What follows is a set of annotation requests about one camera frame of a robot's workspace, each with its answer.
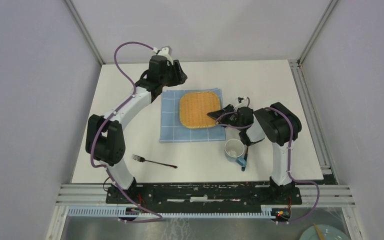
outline blue cloth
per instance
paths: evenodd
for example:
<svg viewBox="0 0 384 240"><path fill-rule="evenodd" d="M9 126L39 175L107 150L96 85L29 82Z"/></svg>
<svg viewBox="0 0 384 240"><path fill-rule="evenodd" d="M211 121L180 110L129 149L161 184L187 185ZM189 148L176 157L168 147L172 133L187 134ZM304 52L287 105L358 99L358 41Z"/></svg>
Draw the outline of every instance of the blue cloth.
<svg viewBox="0 0 384 240"><path fill-rule="evenodd" d="M164 91L161 95L160 143L226 141L225 128L222 126L190 129L182 125L179 118L180 98L183 97L183 95L192 92L213 92L220 98L220 104L223 106L222 90L220 88Z"/></svg>

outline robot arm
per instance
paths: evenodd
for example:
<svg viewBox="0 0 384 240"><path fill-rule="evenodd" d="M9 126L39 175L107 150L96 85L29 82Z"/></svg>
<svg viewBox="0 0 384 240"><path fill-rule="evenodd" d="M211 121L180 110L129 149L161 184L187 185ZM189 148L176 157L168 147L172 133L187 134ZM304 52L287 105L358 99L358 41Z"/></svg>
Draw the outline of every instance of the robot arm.
<svg viewBox="0 0 384 240"><path fill-rule="evenodd" d="M104 123L107 121L96 141L94 156L95 160L105 165L114 180L123 188L128 189L134 182L123 159L126 151L123 130L127 124L146 106L151 104L162 92L163 87L172 87L185 83L188 78L183 72L179 60L171 57L171 48L163 47L161 50L153 49L156 55L149 61L148 70L144 71L140 79L135 83L136 93L126 97L122 103L131 98L118 111L113 108L103 116L92 115L87 122L86 152L91 153L94 138Z"/></svg>
<svg viewBox="0 0 384 240"><path fill-rule="evenodd" d="M253 111L251 108L243 106L241 100L245 98L247 97L238 98L239 103L242 105L237 104L233 107L233 105L229 104L219 111L208 113L208 116L213 119L218 119L225 113L235 111L235 114L226 115L220 119L219 122L234 127L243 127L252 124L248 128L241 129L239 133L240 140L248 147L261 142L267 137L273 146L273 171L271 173L270 182L277 187L287 186L292 182L288 175L288 142L291 134L290 127L286 120L273 110L261 108ZM302 128L298 117L280 102L272 104L270 108L277 109L288 117L293 127L292 140L295 141Z"/></svg>

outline blue plate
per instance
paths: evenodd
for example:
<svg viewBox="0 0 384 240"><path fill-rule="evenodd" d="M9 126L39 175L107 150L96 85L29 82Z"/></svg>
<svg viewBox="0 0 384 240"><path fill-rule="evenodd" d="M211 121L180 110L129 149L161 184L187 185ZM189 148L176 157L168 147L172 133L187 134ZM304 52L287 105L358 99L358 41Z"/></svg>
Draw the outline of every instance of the blue plate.
<svg viewBox="0 0 384 240"><path fill-rule="evenodd" d="M317 227L323 234L324 240L351 240L345 233L333 226L318 224ZM304 231L299 240L320 240L320 238L317 235L316 228L311 226Z"/></svg>

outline black metal base plate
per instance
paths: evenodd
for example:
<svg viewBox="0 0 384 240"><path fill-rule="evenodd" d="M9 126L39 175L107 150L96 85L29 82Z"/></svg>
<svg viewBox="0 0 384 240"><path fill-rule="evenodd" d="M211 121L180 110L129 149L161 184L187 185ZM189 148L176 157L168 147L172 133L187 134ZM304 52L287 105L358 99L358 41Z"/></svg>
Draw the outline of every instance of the black metal base plate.
<svg viewBox="0 0 384 240"><path fill-rule="evenodd" d="M137 184L131 195L136 203L158 213L261 213L261 205L301 205L300 189L274 196L268 182ZM107 204L130 202L110 186Z"/></svg>

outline black fork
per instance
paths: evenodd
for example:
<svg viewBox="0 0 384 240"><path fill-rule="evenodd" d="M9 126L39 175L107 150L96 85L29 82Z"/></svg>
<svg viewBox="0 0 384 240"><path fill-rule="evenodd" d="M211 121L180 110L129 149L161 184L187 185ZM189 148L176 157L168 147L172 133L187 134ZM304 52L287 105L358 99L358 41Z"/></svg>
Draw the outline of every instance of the black fork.
<svg viewBox="0 0 384 240"><path fill-rule="evenodd" d="M136 160L138 162L150 162L150 163L154 163L154 164L160 164L160 165L164 165L164 166L167 166L167 167L170 167L170 168L174 168L174 169L177 169L178 166L175 166L175 165L170 165L170 164L165 164L165 163L161 163L161 162L156 162L156 161L151 161L151 160L146 160L144 157L141 157L141 156L138 156L138 155L134 155L131 156L133 158L133 160Z"/></svg>

